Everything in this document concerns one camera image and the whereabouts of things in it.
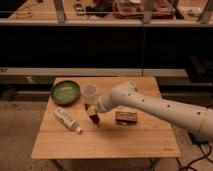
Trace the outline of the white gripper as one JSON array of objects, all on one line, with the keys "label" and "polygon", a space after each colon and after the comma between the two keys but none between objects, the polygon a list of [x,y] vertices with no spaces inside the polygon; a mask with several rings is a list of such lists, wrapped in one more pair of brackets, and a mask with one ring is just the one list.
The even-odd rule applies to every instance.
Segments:
[{"label": "white gripper", "polygon": [[118,106],[117,97],[113,94],[108,93],[108,94],[100,96],[95,102],[95,107],[90,106],[87,109],[87,114],[89,117],[96,116],[97,111],[99,113],[105,113],[105,112],[111,111],[117,106]]}]

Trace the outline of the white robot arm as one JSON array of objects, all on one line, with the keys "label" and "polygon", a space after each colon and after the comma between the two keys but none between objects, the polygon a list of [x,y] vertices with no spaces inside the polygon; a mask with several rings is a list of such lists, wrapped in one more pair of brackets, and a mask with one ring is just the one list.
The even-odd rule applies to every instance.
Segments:
[{"label": "white robot arm", "polygon": [[134,82],[114,86],[87,109],[90,116],[118,106],[135,108],[213,142],[213,109],[140,94]]}]

